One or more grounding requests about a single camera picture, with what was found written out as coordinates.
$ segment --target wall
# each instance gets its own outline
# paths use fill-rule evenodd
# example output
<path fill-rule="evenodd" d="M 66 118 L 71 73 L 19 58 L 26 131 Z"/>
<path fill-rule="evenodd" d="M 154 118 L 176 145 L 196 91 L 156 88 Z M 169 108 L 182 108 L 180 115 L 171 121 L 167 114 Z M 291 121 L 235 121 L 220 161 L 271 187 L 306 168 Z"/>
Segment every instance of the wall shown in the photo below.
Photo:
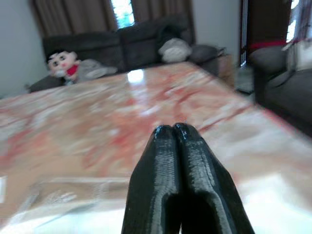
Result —
<path fill-rule="evenodd" d="M 47 75 L 28 0 L 0 0 L 0 97 Z"/>
<path fill-rule="evenodd" d="M 226 47 L 238 63 L 240 0 L 193 0 L 197 43 Z"/>

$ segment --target window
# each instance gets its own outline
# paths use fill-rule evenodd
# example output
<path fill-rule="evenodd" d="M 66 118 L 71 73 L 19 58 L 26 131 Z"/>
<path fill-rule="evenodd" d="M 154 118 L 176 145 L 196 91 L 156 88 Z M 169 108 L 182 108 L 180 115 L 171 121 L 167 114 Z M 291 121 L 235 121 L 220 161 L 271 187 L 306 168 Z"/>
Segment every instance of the window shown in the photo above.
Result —
<path fill-rule="evenodd" d="M 292 12 L 291 12 L 291 18 L 290 18 L 290 24 L 288 25 L 288 31 L 287 31 L 287 39 L 286 42 L 290 42 L 292 39 L 294 39 L 295 37 L 295 33 L 296 33 L 296 23 L 297 23 L 297 19 L 299 17 L 299 7 L 297 7 L 299 5 L 300 0 L 292 0 Z"/>
<path fill-rule="evenodd" d="M 114 14 L 118 28 L 124 28 L 134 25 L 135 18 L 133 16 L 131 0 L 111 0 L 114 8 Z"/>

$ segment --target door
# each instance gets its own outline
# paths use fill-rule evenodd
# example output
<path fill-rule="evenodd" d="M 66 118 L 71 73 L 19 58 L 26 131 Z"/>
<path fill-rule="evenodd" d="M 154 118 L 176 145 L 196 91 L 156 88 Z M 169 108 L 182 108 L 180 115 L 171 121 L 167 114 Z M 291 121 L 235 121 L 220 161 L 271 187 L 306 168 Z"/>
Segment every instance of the door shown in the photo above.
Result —
<path fill-rule="evenodd" d="M 241 0 L 240 48 L 241 55 L 246 53 L 247 62 L 248 55 L 254 50 L 286 42 L 291 3 L 292 0 Z M 247 28 L 242 27 L 244 17 L 247 18 Z"/>

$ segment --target gray cushion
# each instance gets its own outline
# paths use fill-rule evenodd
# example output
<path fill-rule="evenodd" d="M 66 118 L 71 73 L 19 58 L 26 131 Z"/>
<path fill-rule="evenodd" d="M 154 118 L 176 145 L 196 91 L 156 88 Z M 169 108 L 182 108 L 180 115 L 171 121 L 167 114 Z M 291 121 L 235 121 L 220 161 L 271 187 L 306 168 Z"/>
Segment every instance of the gray cushion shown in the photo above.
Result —
<path fill-rule="evenodd" d="M 218 56 L 218 50 L 215 47 L 208 45 L 194 45 L 192 46 L 192 54 L 190 61 L 194 63 L 203 63 L 214 59 Z"/>
<path fill-rule="evenodd" d="M 312 123 L 312 69 L 298 71 L 285 84 L 276 87 L 289 77 L 285 72 L 268 83 L 265 96 L 295 116 Z"/>
<path fill-rule="evenodd" d="M 256 50 L 250 54 L 251 63 L 266 74 L 276 74 L 286 70 L 287 52 L 282 46 L 272 46 Z"/>

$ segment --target glossy table surface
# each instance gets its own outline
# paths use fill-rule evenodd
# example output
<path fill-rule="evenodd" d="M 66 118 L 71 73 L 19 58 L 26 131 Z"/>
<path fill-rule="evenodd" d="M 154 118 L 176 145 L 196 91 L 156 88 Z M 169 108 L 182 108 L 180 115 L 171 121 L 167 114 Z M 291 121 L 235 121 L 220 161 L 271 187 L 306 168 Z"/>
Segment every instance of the glossy table surface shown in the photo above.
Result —
<path fill-rule="evenodd" d="M 44 176 L 127 177 L 156 126 L 187 121 L 231 173 L 256 233 L 312 233 L 311 142 L 190 63 L 4 99 L 0 108 L 2 222 Z"/>

